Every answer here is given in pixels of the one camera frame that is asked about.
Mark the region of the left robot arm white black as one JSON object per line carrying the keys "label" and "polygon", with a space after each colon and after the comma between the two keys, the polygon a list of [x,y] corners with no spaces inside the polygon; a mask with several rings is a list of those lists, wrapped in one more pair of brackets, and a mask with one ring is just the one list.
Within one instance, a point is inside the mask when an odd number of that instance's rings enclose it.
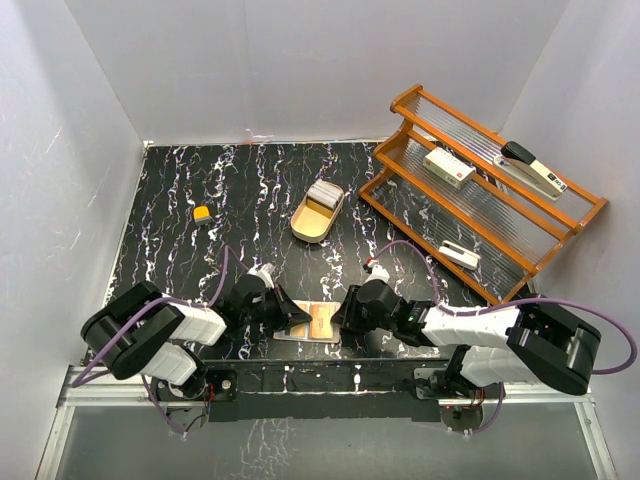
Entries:
{"label": "left robot arm white black", "polygon": [[253,272],[240,276],[210,306],[170,297],[142,281],[91,316],[81,338],[114,378],[153,376],[194,399],[204,392],[207,376],[178,340],[213,346],[248,324],[277,332],[310,320],[279,284]]}

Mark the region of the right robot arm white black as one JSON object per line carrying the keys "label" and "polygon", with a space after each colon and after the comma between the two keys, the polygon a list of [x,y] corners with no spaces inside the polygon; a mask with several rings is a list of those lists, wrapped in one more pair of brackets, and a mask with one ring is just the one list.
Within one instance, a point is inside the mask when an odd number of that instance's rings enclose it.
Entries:
{"label": "right robot arm white black", "polygon": [[434,395],[460,397],[493,384],[543,384],[587,392],[600,332],[561,306],[529,299],[501,309],[444,307],[406,300],[380,279],[350,286],[331,318],[341,329],[382,329],[413,347],[452,347],[445,370],[425,380]]}

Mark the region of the beige leather card holder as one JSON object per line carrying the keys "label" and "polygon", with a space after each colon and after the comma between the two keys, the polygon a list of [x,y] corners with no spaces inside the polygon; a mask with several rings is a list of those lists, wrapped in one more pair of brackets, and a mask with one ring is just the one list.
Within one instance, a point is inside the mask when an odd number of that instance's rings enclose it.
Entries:
{"label": "beige leather card holder", "polygon": [[340,326],[332,322],[333,315],[340,308],[339,302],[295,300],[294,303],[307,313],[310,319],[275,332],[273,334],[275,340],[324,344],[340,342]]}

